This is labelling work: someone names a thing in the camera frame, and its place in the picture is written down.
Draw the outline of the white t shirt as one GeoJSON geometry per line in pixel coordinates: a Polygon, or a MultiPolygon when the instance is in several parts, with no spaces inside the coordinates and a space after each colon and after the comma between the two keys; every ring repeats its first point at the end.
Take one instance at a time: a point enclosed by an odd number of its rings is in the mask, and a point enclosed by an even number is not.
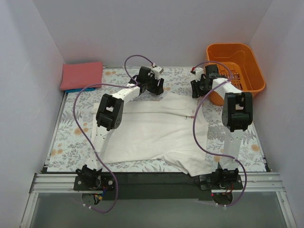
{"type": "Polygon", "coordinates": [[[130,101],[122,122],[109,141],[104,163],[160,159],[190,176],[208,174],[205,160],[209,123],[203,112],[195,114],[198,99],[167,93],[159,101],[130,101]]]}

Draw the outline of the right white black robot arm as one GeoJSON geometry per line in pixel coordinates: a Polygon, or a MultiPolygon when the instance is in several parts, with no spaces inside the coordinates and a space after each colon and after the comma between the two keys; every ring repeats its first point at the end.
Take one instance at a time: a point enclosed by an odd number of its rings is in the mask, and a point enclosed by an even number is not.
{"type": "Polygon", "coordinates": [[[238,155],[244,132],[253,121],[253,97],[231,83],[232,72],[228,76],[221,75],[218,65],[218,62],[210,61],[204,69],[195,66],[191,70],[195,75],[191,81],[193,98],[207,98],[215,92],[224,101],[221,116],[225,127],[224,151],[215,171],[199,176],[199,185],[202,190],[241,190],[238,155]]]}

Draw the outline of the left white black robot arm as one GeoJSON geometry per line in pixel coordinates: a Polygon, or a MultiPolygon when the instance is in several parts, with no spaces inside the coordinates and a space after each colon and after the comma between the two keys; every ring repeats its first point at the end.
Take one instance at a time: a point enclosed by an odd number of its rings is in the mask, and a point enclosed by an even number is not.
{"type": "Polygon", "coordinates": [[[139,73],[131,77],[129,83],[112,95],[104,94],[96,112],[96,129],[94,141],[90,142],[93,147],[89,158],[81,169],[76,173],[80,180],[92,190],[106,183],[101,178],[101,171],[105,167],[101,158],[104,156],[110,138],[115,129],[122,122],[124,105],[137,98],[145,91],[155,95],[163,93],[164,79],[161,78],[163,68],[160,66],[141,67],[139,73]]]}

